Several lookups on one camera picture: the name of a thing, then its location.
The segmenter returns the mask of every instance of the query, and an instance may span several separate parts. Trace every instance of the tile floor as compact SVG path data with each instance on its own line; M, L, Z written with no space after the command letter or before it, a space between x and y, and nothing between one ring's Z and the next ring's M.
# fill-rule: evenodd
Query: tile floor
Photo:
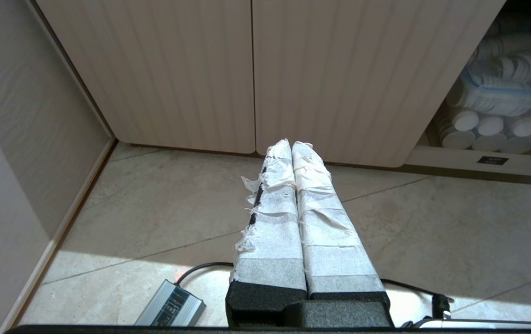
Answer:
M28 310L26 323L133 324L164 279L233 260L262 160L119 144ZM454 318L531 321L531 186L329 167L381 277L456 298ZM184 288L226 326L228 271ZM430 300L390 287L396 325Z

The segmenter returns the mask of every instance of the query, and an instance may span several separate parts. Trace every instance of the label on power supply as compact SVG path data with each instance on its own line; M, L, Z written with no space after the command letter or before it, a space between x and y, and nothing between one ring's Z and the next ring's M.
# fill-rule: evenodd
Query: label on power supply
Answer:
M182 289L174 289L173 293L160 308L160 312L152 322L151 326L170 326L175 315L177 315L189 294Z

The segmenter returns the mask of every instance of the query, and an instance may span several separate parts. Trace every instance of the wood grain panel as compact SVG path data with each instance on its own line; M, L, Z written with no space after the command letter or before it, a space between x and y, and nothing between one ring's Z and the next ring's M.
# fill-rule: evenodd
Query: wood grain panel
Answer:
M257 151L398 167L504 0L254 0Z
M109 136L23 1L0 0L0 330Z
M38 0L121 141L255 150L249 0Z

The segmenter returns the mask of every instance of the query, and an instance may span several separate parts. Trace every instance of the cabinet door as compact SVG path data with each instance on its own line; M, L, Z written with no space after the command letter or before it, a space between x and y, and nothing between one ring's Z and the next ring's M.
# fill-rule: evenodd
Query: cabinet door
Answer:
M255 151L249 0L38 0L125 142Z
M505 0L253 0L257 151L398 167Z

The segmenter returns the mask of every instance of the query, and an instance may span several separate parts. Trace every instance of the power adapter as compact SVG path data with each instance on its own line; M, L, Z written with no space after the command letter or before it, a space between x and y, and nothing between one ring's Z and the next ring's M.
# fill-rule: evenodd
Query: power adapter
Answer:
M197 323L204 309L204 301L165 280L135 325L193 326Z

